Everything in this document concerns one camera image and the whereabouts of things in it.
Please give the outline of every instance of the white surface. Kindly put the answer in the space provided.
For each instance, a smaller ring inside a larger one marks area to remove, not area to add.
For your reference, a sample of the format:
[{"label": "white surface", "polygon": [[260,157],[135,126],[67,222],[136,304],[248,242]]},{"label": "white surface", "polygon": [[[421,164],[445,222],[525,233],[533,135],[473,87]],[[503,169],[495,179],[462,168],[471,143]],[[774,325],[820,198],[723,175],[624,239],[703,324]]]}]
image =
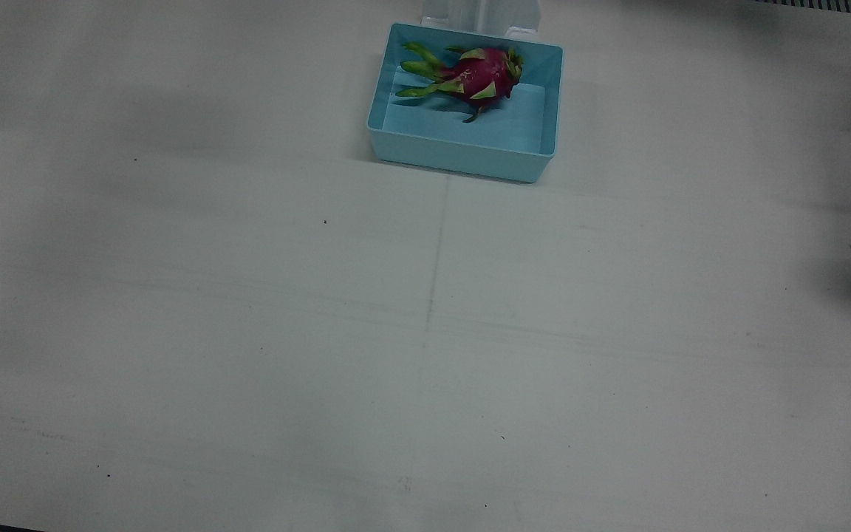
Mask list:
[{"label": "white surface", "polygon": [[513,185],[372,160],[420,4],[0,2],[0,522],[851,531],[851,15],[544,2]]}]

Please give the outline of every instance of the dragon fruit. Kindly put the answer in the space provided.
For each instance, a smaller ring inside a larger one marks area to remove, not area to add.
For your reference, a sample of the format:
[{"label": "dragon fruit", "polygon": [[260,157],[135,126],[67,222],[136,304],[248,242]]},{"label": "dragon fruit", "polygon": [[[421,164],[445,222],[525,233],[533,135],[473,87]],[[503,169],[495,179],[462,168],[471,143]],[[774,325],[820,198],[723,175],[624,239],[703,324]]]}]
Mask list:
[{"label": "dragon fruit", "polygon": [[447,47],[459,54],[458,63],[446,67],[428,48],[419,43],[406,43],[406,50],[423,58],[422,61],[402,61],[400,67],[412,74],[432,80],[432,85],[399,91],[399,97],[421,98],[434,92],[459,98],[476,108],[475,114],[464,121],[471,122],[482,111],[502,97],[510,98],[510,89],[521,80],[524,60],[514,52],[497,48]]}]

